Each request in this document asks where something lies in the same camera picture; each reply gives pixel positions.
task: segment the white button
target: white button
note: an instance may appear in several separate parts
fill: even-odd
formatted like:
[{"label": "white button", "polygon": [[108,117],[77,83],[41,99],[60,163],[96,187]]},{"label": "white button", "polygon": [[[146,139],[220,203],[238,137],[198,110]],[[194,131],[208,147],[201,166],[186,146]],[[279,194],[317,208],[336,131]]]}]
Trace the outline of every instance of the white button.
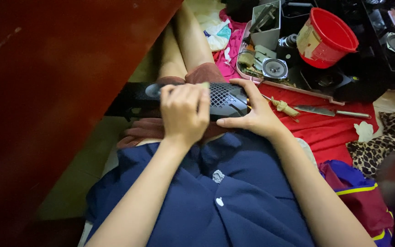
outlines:
[{"label": "white button", "polygon": [[223,206],[222,197],[221,198],[216,198],[216,202],[217,202],[217,204],[219,204],[219,206]]}]

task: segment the pink cloth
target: pink cloth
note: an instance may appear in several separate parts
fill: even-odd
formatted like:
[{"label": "pink cloth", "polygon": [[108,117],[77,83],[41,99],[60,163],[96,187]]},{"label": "pink cloth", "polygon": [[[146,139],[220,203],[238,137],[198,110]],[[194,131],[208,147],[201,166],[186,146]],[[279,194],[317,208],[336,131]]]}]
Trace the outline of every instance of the pink cloth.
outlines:
[{"label": "pink cloth", "polygon": [[228,82],[232,78],[241,78],[236,70],[237,55],[239,53],[240,45],[242,44],[243,32],[245,31],[246,23],[235,22],[226,14],[225,9],[219,12],[219,18],[222,21],[230,20],[228,27],[231,29],[231,37],[228,41],[227,48],[230,48],[229,55],[231,62],[226,64],[225,50],[219,53],[219,57],[216,59],[216,65],[222,73],[225,80]]}]

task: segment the left hand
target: left hand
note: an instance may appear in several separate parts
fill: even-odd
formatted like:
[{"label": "left hand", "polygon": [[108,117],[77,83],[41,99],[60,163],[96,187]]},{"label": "left hand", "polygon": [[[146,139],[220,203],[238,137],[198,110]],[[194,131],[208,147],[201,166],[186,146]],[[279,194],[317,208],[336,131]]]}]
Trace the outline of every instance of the left hand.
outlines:
[{"label": "left hand", "polygon": [[190,148],[202,138],[208,127],[210,90],[192,84],[162,87],[161,115],[164,139]]}]

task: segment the crumpled paper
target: crumpled paper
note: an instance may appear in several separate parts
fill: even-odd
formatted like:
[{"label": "crumpled paper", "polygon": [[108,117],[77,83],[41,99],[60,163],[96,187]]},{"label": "crumpled paper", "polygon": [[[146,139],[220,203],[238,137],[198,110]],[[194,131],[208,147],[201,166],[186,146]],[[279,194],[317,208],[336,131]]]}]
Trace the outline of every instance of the crumpled paper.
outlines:
[{"label": "crumpled paper", "polygon": [[354,124],[356,133],[359,135],[358,142],[369,142],[373,138],[374,129],[371,124],[362,121],[360,124]]}]

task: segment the leg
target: leg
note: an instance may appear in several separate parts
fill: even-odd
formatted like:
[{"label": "leg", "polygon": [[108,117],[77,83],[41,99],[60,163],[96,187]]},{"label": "leg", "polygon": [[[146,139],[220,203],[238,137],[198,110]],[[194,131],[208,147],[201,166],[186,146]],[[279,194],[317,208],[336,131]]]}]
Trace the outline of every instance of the leg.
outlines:
[{"label": "leg", "polygon": [[176,37],[187,71],[191,72],[206,62],[214,63],[210,45],[195,15],[185,2],[182,3],[175,18]]},{"label": "leg", "polygon": [[175,39],[172,25],[169,23],[164,30],[161,68],[159,69],[158,78],[176,76],[184,79],[186,74],[187,70],[182,60],[181,51]]}]

